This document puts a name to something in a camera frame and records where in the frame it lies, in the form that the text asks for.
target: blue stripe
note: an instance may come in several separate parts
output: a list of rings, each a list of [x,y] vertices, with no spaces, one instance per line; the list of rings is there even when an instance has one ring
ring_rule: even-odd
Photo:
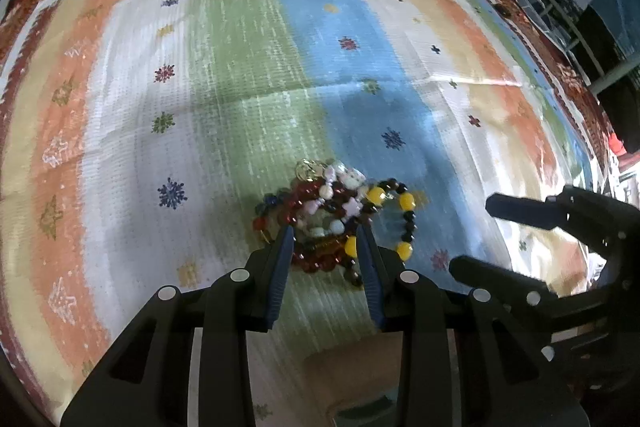
[[[488,0],[475,0],[478,3],[478,6],[484,10],[484,12],[491,17],[491,19],[495,22],[495,25],[500,28],[502,31],[502,36],[511,39],[513,45],[516,47],[516,50],[524,63],[527,65],[527,71],[525,74],[532,81],[535,86],[538,86],[540,91],[544,94],[546,103],[548,103],[553,111],[558,115],[562,126],[564,127],[567,138],[569,139],[570,145],[574,152],[574,157],[578,162],[578,165],[582,168],[582,172],[584,172],[584,179],[586,188],[590,188],[593,190],[593,177],[591,176],[591,164],[589,162],[589,155],[587,154],[586,145],[584,143],[584,138],[576,132],[574,126],[569,122],[569,119],[564,112],[564,109],[560,107],[558,100],[556,99],[556,95],[554,93],[553,87],[549,84],[549,81],[546,79],[544,73],[542,73],[538,69],[538,65],[531,57],[529,50],[520,40],[520,37],[516,35],[513,29],[504,21],[502,18],[496,13],[495,9]]]
[[[451,257],[467,254],[491,261],[494,256],[482,243],[434,114],[404,73],[380,23],[363,0],[281,2],[306,76],[326,111],[326,132],[338,157],[370,178],[394,177],[430,198],[416,212],[414,256],[407,266],[441,287],[466,291],[448,273],[434,272],[431,255],[448,250]],[[325,4],[339,13],[326,12]],[[358,48],[342,49],[342,38],[353,39]],[[380,92],[365,92],[367,79],[377,81]],[[386,147],[383,134],[390,130],[405,142],[399,150]],[[388,204],[376,221],[380,245],[395,248],[404,232],[398,205]]]

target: red snowflake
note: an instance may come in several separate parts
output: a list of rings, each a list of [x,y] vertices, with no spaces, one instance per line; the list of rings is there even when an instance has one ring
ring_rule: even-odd
[[[436,271],[446,270],[449,264],[449,252],[447,250],[436,250],[436,253],[431,256],[431,263]]]
[[[353,51],[358,49],[356,41],[348,37],[343,37],[338,42],[340,42],[340,47],[344,50]]]
[[[165,64],[164,66],[162,66],[162,68],[159,68],[158,70],[156,70],[156,79],[154,80],[154,82],[166,82],[172,76],[174,76],[174,74],[175,74],[174,67],[167,66]]]

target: striped fabric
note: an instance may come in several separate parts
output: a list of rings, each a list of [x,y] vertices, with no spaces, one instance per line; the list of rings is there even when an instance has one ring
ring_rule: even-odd
[[[244,264],[255,204],[303,157],[411,187],[407,266],[441,287],[467,290],[447,272],[467,254],[584,289],[575,240],[484,210],[496,191],[593,183],[490,0],[50,0],[3,74],[23,63],[2,137],[0,343],[56,421],[158,287]],[[380,216],[381,245],[400,220]],[[261,424],[319,425],[302,361],[372,332],[340,270],[293,271],[273,332],[248,337]]]

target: brown object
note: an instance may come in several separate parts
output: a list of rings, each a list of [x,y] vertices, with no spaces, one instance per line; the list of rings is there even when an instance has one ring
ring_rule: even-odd
[[[402,333],[379,333],[305,360],[305,383],[327,426],[338,411],[376,400],[398,386]]]

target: bracelet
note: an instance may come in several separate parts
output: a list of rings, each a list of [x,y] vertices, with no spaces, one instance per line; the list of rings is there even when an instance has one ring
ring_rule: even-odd
[[[415,199],[407,187],[396,179],[370,186],[366,176],[354,168],[335,161],[323,164],[300,160],[296,165],[297,183],[281,188],[275,194],[265,194],[255,207],[252,228],[269,244],[273,241],[268,230],[270,216],[275,215],[280,226],[296,229],[296,243],[292,265],[306,273],[332,271],[340,265],[344,277],[361,286],[362,277],[356,272],[356,237],[359,223],[371,222],[385,201],[398,195],[404,211],[404,231],[396,252],[402,261],[412,254],[415,226]]]

